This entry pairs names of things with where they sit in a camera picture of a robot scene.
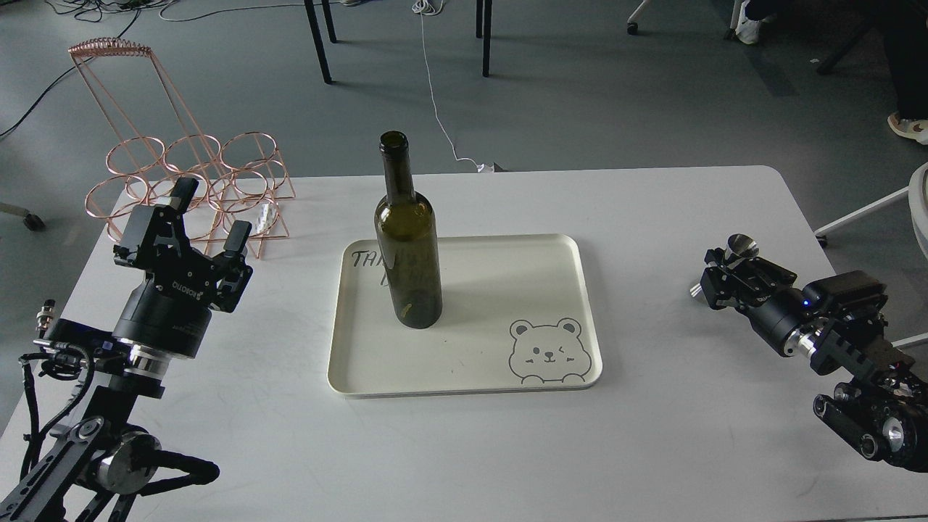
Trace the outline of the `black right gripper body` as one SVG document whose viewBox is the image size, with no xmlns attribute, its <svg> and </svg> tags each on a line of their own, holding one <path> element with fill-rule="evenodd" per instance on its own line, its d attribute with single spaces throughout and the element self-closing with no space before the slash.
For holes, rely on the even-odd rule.
<svg viewBox="0 0 928 522">
<path fill-rule="evenodd" d="M 755 333 L 782 357 L 798 353 L 802 330 L 810 331 L 815 317 L 801 291 L 780 285 L 774 290 L 739 288 L 736 310 L 748 318 Z"/>
</svg>

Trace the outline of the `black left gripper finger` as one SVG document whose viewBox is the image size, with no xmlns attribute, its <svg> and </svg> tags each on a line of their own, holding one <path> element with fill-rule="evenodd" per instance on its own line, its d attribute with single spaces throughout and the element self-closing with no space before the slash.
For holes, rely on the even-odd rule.
<svg viewBox="0 0 928 522">
<path fill-rule="evenodd" d="M 217 268 L 220 272 L 241 272 L 244 270 L 246 265 L 245 251 L 247 250 L 247 241 L 251 231 L 251 222 L 233 222 L 228 238 L 225 239 L 223 252 L 217 257 Z"/>
<path fill-rule="evenodd" d="M 122 240 L 113 248 L 117 265 L 137 270 L 166 270 L 194 257 L 186 237 L 183 215 L 188 211 L 199 182 L 182 176 L 166 197 L 153 205 L 136 205 L 130 211 Z"/>
</svg>

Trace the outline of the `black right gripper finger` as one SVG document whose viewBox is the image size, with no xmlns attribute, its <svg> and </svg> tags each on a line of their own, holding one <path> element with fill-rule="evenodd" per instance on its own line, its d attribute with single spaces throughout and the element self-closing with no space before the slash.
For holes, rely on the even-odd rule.
<svg viewBox="0 0 928 522">
<path fill-rule="evenodd" d="M 738 304 L 745 284 L 736 274 L 736 268 L 745 258 L 734 251 L 720 247 L 709 249 L 705 254 L 706 268 L 699 284 L 690 289 L 692 297 L 702 295 L 711 310 L 723 310 Z"/>
<path fill-rule="evenodd" d="M 782 288 L 792 287 L 798 275 L 762 257 L 725 258 L 726 297 L 766 299 Z"/>
</svg>

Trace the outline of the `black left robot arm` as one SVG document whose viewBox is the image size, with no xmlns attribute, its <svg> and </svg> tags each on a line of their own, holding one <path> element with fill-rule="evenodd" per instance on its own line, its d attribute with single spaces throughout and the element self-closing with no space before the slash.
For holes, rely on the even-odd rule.
<svg viewBox="0 0 928 522">
<path fill-rule="evenodd" d="M 53 300 L 37 314 L 36 350 L 20 358 L 27 449 L 4 521 L 63 521 L 72 486 L 95 492 L 78 520 L 95 520 L 115 499 L 109 519 L 123 521 L 138 496 L 218 478 L 215 463 L 168 452 L 129 422 L 137 397 L 162 396 L 170 361 L 196 356 L 212 311 L 235 310 L 252 276 L 249 222 L 234 223 L 215 257 L 190 244 L 183 215 L 196 188 L 183 176 L 169 195 L 130 211 L 114 260 L 144 279 L 112 331 L 55 318 Z"/>
</svg>

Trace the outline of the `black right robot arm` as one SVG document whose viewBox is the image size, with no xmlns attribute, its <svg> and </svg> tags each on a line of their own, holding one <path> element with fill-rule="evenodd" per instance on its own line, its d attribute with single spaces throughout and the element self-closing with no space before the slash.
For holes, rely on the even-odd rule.
<svg viewBox="0 0 928 522">
<path fill-rule="evenodd" d="M 710 249 L 705 263 L 700 288 L 710 308 L 734 308 L 775 353 L 803 355 L 819 376 L 849 372 L 849 382 L 814 400 L 826 426 L 867 460 L 926 471 L 926 383 L 885 339 L 882 282 L 857 270 L 798 289 L 792 271 L 755 247 Z"/>
</svg>

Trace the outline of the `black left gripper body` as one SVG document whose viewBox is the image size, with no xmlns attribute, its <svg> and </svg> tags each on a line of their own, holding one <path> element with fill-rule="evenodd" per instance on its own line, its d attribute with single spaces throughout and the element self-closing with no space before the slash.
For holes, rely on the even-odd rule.
<svg viewBox="0 0 928 522">
<path fill-rule="evenodd" d="M 192 359 L 212 317 L 212 311 L 232 312 L 251 280 L 245 245 L 228 242 L 215 257 L 191 246 L 114 248 L 118 265 L 145 272 L 132 291 L 112 335 L 126 344 L 157 348 Z"/>
</svg>

